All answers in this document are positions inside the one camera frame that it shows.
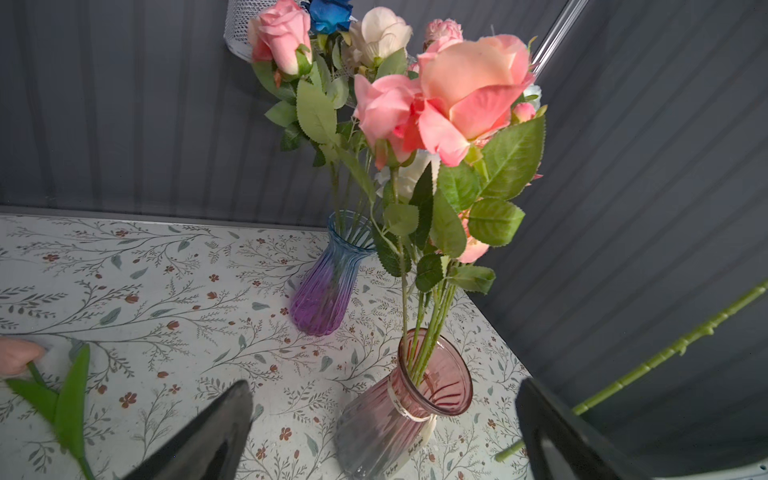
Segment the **pink tulip stem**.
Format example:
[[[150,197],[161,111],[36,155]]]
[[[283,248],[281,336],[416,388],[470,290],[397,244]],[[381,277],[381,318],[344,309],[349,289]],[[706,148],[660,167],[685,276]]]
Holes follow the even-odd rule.
[[[84,410],[90,364],[90,348],[79,348],[72,366],[56,391],[49,388],[35,361],[46,350],[20,339],[1,339],[1,376],[6,385],[28,402],[52,427],[60,446],[78,463],[85,479],[95,479],[86,459]]]

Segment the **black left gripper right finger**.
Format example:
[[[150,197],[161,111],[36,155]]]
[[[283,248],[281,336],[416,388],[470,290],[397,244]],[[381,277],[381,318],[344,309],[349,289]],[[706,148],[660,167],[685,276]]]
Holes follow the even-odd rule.
[[[650,477],[534,378],[521,383],[515,406],[535,480]]]

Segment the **blue rose stem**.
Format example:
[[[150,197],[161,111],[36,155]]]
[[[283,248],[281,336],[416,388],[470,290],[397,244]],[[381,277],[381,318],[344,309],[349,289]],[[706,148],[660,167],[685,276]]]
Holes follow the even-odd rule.
[[[308,12],[312,30],[324,35],[348,31],[352,10],[353,6],[349,0],[311,0]]]

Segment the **white peony spray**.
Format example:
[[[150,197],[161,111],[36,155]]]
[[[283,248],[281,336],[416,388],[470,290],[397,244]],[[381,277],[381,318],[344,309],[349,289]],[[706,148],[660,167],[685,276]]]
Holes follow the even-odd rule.
[[[368,11],[361,21],[351,23],[349,34],[353,63],[372,67],[376,58],[384,60],[405,49],[413,29],[391,9],[376,7]]]

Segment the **red glass vase with ribbon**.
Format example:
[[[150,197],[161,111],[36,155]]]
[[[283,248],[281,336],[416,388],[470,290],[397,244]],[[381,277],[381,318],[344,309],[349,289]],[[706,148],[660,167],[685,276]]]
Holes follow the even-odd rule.
[[[406,353],[427,331],[412,329],[398,346],[393,370],[352,400],[334,435],[336,459],[351,479],[393,479],[429,441],[440,417],[455,417],[471,405],[470,372],[458,350],[439,337],[416,384]]]

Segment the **blue purple glass vase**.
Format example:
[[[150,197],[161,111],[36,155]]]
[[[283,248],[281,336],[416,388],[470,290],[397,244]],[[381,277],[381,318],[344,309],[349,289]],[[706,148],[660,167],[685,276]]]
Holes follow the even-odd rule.
[[[341,325],[362,261],[375,252],[370,220],[340,210],[327,222],[329,243],[294,294],[289,312],[299,331],[326,336]]]

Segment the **pink cream peony spray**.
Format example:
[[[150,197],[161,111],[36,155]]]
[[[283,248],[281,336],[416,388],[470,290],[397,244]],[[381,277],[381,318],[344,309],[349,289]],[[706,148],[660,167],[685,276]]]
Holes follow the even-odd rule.
[[[453,19],[435,19],[425,28],[424,49],[439,41],[462,41],[462,26]]]

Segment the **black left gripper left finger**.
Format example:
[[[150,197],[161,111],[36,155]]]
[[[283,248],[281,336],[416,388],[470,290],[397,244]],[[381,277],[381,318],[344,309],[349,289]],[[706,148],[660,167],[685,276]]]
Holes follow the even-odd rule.
[[[252,426],[253,395],[239,380],[127,477],[229,480]]]

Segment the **large pink rose stem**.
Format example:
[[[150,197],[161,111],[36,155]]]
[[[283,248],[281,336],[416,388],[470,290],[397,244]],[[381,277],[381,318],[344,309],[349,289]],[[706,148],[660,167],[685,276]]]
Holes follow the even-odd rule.
[[[512,240],[522,224],[515,199],[538,177],[546,120],[541,107],[535,118],[513,124],[511,110],[534,80],[530,49],[512,35],[435,42],[413,74],[355,78],[353,117],[378,171],[390,170],[384,197],[371,203],[374,246],[382,266],[401,281],[403,338],[412,329],[427,331],[407,349],[414,383],[422,380],[455,295],[487,293],[496,278],[481,257],[458,261],[466,246],[459,214],[470,210],[471,235],[488,245],[494,239],[483,220],[507,227]],[[419,150],[440,157],[437,189],[427,167],[404,201],[397,196],[398,171]]]

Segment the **pink red rose stem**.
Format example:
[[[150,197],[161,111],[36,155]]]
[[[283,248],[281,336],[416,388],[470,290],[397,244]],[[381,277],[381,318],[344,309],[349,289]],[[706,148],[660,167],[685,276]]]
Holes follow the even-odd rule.
[[[267,62],[273,60],[273,55],[268,43],[261,31],[261,21],[253,17],[248,22],[247,39],[252,47],[252,60],[254,62]]]

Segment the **light pink rose stem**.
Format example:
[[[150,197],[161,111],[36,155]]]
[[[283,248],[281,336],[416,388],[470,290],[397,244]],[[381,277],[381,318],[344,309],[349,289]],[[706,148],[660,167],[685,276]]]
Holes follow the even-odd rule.
[[[278,100],[266,116],[283,130],[281,149],[310,145],[314,167],[326,169],[330,177],[334,213],[350,210],[367,217],[373,200],[370,163],[361,156],[365,143],[351,115],[355,96],[351,69],[343,58],[350,34],[315,33],[309,2],[278,1],[260,13],[273,60],[254,62],[251,57],[252,68],[261,86]]]

